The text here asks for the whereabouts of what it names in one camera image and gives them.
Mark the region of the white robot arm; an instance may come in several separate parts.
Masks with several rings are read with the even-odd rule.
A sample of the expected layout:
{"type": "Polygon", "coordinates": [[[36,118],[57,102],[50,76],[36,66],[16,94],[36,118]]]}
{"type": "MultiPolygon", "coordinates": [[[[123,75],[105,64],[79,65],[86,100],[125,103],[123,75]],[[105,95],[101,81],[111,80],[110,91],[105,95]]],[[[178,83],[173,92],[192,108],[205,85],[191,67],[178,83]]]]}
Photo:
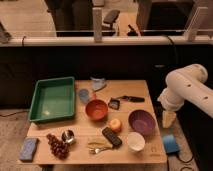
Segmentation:
{"type": "Polygon", "coordinates": [[[163,107],[162,126],[169,128],[175,121],[176,112],[189,101],[213,119],[213,90],[205,85],[207,69],[201,64],[191,64],[169,72],[166,87],[157,101],[163,107]]]}

